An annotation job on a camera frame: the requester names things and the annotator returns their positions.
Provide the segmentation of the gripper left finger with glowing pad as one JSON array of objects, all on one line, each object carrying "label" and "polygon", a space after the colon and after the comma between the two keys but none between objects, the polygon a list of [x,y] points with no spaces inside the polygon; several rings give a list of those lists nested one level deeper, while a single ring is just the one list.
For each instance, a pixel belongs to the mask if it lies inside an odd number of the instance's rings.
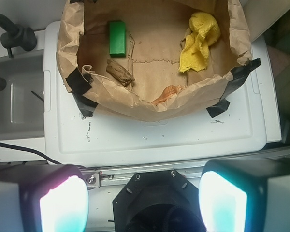
[{"label": "gripper left finger with glowing pad", "polygon": [[0,232],[83,232],[87,185],[75,165],[0,165]]}]

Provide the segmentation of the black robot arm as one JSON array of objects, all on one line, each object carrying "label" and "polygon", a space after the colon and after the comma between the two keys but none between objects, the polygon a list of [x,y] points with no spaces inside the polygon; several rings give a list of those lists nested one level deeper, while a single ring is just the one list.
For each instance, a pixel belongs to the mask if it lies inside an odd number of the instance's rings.
[{"label": "black robot arm", "polygon": [[[290,232],[290,158],[212,159],[198,186],[136,173],[112,206],[117,232]],[[83,232],[88,214],[75,165],[0,165],[0,232]]]}]

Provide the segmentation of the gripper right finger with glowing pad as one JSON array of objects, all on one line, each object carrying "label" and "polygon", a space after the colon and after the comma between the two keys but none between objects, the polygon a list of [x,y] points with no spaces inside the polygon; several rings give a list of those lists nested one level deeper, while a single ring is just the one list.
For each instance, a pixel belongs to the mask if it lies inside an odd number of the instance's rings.
[{"label": "gripper right finger with glowing pad", "polygon": [[290,232],[290,158],[208,161],[199,205],[209,232]]}]

